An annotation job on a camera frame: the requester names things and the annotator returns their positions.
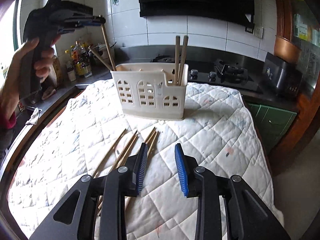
stove knob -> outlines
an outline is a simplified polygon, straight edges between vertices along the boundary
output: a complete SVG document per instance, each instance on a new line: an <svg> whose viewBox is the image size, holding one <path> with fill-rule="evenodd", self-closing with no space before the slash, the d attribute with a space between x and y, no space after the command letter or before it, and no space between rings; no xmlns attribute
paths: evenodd
<svg viewBox="0 0 320 240"><path fill-rule="evenodd" d="M197 75L198 75L198 70L191 69L191 76L197 76Z"/></svg>
<svg viewBox="0 0 320 240"><path fill-rule="evenodd" d="M216 72L211 71L211 72L209 73L209 78L210 78L210 79L215 79L216 76L217 76L217 73L216 73Z"/></svg>

glass cabinet door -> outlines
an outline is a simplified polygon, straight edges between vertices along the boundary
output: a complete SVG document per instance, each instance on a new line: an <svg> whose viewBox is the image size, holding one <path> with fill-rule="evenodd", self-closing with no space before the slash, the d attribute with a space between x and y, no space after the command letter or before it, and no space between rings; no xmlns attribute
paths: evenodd
<svg viewBox="0 0 320 240"><path fill-rule="evenodd" d="M320 71L319 23L304 0L291 0L292 43L301 49L297 69L303 73L302 92L312 95Z"/></svg>

dark countertop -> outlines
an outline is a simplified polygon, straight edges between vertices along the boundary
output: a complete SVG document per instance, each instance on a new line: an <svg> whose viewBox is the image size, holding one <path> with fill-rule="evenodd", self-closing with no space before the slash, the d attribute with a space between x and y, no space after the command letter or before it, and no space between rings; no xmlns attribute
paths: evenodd
<svg viewBox="0 0 320 240"><path fill-rule="evenodd" d="M116 62L116 64L120 63L135 63L135 62L150 62L150 58L140 58L140 59L131 59L126 60L122 62ZM299 110L296 105L296 101L277 97L262 81L262 71L260 69L255 68L254 66L252 68L247 68L249 72L249 76L257 83L259 83L259 87L261 88L263 93L257 93L252 92L248 90L241 90L239 89L243 99L247 103L254 103L254 104L261 104L266 106L272 106L276 108L281 108L289 111L293 111L298 113ZM66 93L69 93L74 87L82 90L85 89L89 84L92 84L98 80L108 80L111 79L111 73L110 71L103 65L92 67L92 76L88 78L78 78L77 80L73 82L66 82L62 87L57 89L56 94L51 96L45 101L40 101L36 104L30 104L27 106L29 109L34 109L35 107L38 107L41 109L42 115L51 105L53 105L54 102L56 102L61 96L65 95Z"/></svg>

blue ribbed rubber pad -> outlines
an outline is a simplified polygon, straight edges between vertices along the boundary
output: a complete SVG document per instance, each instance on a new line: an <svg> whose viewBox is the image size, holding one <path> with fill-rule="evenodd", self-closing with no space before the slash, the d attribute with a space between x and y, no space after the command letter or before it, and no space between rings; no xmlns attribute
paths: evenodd
<svg viewBox="0 0 320 240"><path fill-rule="evenodd" d="M184 167L184 163L183 163L181 152L178 145L176 145L174 148L174 158L176 160L181 191L183 192L184 196L187 196L189 192L188 177L187 177L186 169Z"/></svg>
<svg viewBox="0 0 320 240"><path fill-rule="evenodd" d="M148 160L148 146L145 145L143 149L142 163L141 163L140 172L139 172L138 194L142 191L144 175L147 167L147 160Z"/></svg>

human hand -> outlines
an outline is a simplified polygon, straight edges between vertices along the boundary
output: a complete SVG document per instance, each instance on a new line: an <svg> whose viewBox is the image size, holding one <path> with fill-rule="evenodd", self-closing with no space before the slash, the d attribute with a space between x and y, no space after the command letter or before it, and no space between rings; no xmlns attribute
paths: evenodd
<svg viewBox="0 0 320 240"><path fill-rule="evenodd" d="M59 40L58 35L52 42L52 46ZM19 103L19 74L22 58L30 51L36 48L39 38L27 41L15 52L11 64L8 68L4 85L0 89L0 107L4 117L9 120L15 108ZM42 59L34 64L36 75L40 78L47 78L50 73L50 66L53 63L54 49L50 48L42 51Z"/></svg>

